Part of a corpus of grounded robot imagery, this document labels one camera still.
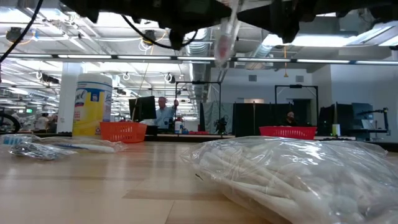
white shirt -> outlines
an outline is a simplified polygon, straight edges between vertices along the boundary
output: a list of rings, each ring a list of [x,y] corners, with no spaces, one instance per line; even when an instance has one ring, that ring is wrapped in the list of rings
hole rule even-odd
[[[47,128],[47,123],[48,123],[49,119],[46,117],[40,117],[39,119],[37,119],[36,121],[36,129],[39,130],[45,130]]]

man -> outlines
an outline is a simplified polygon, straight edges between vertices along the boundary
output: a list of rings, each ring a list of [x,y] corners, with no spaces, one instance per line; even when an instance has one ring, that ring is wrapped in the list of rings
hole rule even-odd
[[[168,108],[166,106],[166,97],[159,97],[159,100],[157,103],[159,104],[159,109],[156,110],[156,120],[155,124],[160,128],[160,129],[168,129],[169,128],[169,119],[173,118],[175,114],[175,110],[177,109],[179,103],[178,100],[174,101],[174,106],[171,108]]]
[[[284,122],[282,122],[282,125],[283,126],[291,126],[291,127],[297,126],[296,120],[294,120],[293,111],[290,111],[287,113],[286,119],[284,120]]]
[[[49,119],[47,118],[49,116],[49,114],[44,113],[42,114],[42,116],[37,119],[36,121],[36,129],[39,130],[38,133],[46,133],[47,132],[47,128],[49,126]]]

white column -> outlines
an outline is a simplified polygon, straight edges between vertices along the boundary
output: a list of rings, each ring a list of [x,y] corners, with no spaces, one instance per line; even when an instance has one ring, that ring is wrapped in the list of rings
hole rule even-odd
[[[58,109],[57,133],[72,132],[77,78],[83,73],[81,63],[62,65],[61,93]]]

clear plastic bag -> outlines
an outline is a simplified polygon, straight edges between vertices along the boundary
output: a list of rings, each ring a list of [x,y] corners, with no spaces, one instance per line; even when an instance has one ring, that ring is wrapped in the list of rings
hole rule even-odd
[[[91,152],[115,153],[127,149],[129,146],[123,142],[110,142],[100,139],[79,137],[48,137],[39,138],[33,134],[5,134],[0,136],[2,149],[8,150],[20,142],[34,142],[43,145],[53,145],[62,149],[87,150]]]
[[[26,156],[42,160],[60,159],[65,156],[77,154],[75,151],[60,149],[53,146],[43,146],[31,142],[20,142],[19,144],[13,145],[8,152],[15,156]]]
[[[123,142],[110,142],[100,139],[79,137],[48,137],[35,141],[44,145],[53,145],[63,149],[87,150],[91,152],[115,153],[128,148]]]
[[[196,174],[272,223],[398,223],[396,166],[361,142],[246,137],[182,154]]]

red basket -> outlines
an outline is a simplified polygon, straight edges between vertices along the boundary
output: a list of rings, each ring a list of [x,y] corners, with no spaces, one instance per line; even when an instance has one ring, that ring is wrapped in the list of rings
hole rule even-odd
[[[261,136],[313,140],[317,127],[260,127]]]
[[[134,122],[101,122],[102,140],[137,143],[145,139],[146,124]]]

